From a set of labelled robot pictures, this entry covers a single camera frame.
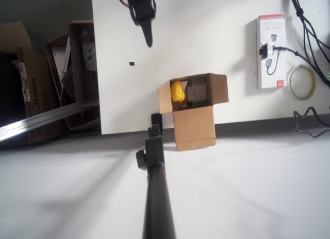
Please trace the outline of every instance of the box flap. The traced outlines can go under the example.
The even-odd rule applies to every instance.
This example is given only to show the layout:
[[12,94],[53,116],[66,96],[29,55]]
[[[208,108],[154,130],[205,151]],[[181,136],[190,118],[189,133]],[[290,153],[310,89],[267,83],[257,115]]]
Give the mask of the box flap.
[[210,85],[211,103],[213,105],[229,101],[226,75],[210,74]]
[[32,49],[30,37],[23,23],[0,24],[0,53],[13,54],[18,47]]
[[173,112],[178,150],[193,150],[216,144],[213,106]]
[[[22,92],[26,117],[47,112],[59,107],[52,77],[44,55],[29,48],[18,48]],[[66,132],[63,121],[56,121],[28,133],[29,144],[63,135]]]
[[172,112],[171,87],[169,81],[158,87],[158,104],[159,113],[165,114]]

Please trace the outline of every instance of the open cardboard box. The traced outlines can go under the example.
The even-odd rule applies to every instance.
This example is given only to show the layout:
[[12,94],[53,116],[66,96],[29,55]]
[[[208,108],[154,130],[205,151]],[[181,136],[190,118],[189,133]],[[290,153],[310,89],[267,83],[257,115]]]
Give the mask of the open cardboard box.
[[[76,85],[74,83],[74,78],[72,75],[72,76],[70,76],[70,78],[72,78],[72,80],[70,80],[70,82],[73,83],[74,87],[64,87],[64,90],[62,92],[62,84],[59,79],[52,48],[66,46],[68,43],[68,37],[69,37],[69,34],[67,33],[67,34],[59,36],[57,38],[49,40],[46,43],[46,50],[45,50],[48,64],[49,64],[49,67],[52,72],[52,77],[53,77],[53,81],[55,84],[55,88],[57,91],[57,96],[58,96],[58,99],[61,102],[62,106],[76,102],[76,96],[75,96]],[[72,72],[72,65],[69,66],[67,72]],[[65,118],[65,122],[67,124],[67,127],[70,129],[70,131],[72,131],[72,132],[86,132],[86,131],[95,131],[95,130],[99,131],[98,128],[100,127],[100,124],[101,124],[100,118],[96,118],[91,121],[85,122],[83,120],[83,117],[84,117],[84,113],[87,113],[87,112],[88,111],[81,112],[81,113],[74,114],[74,115],[71,115],[71,116]]]
[[[192,102],[187,108],[189,93],[185,88],[186,99],[181,103],[171,100],[171,84],[188,80],[188,85],[206,87],[203,100]],[[193,150],[213,146],[217,143],[213,105],[228,102],[227,76],[212,73],[172,79],[158,87],[159,112],[173,113],[175,144],[177,150]]]
[[[59,107],[46,57],[32,50],[22,22],[0,24],[0,53],[14,56],[19,61],[26,118]],[[55,138],[66,132],[62,120],[53,122],[30,131],[28,143]]]
[[99,105],[97,76],[86,69],[80,40],[84,29],[94,37],[94,22],[93,20],[73,20],[68,24],[68,29],[76,102],[81,107]]

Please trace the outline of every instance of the white board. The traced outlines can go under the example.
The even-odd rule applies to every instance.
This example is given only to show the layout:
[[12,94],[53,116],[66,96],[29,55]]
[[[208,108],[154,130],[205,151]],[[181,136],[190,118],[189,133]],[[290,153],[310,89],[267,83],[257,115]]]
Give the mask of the white board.
[[[299,0],[318,37],[330,33],[330,0]],[[228,76],[229,102],[214,107],[214,122],[232,123],[292,117],[314,106],[329,113],[330,89],[316,77],[308,101],[286,89],[257,88],[255,19],[286,14],[287,46],[303,53],[303,27],[290,0],[156,0],[154,44],[148,48],[140,27],[118,0],[93,0],[102,133],[146,130],[159,112],[157,87],[193,74]],[[324,72],[329,66],[320,59]],[[287,54],[287,70],[304,63]],[[171,115],[164,126],[173,127]]]

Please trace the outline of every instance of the yellow toy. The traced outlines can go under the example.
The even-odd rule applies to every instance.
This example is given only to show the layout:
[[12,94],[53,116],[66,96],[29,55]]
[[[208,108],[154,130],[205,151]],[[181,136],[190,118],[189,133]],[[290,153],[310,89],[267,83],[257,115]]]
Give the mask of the yellow toy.
[[172,101],[178,101],[179,103],[182,103],[186,98],[186,95],[182,90],[181,82],[179,80],[174,81],[174,83],[171,85],[171,98]]

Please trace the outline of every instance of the red label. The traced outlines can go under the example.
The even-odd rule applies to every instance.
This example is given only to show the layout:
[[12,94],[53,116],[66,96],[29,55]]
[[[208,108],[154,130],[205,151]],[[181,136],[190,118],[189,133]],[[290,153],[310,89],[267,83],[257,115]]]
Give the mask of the red label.
[[283,80],[278,80],[277,81],[277,87],[283,87],[284,86],[284,81]]

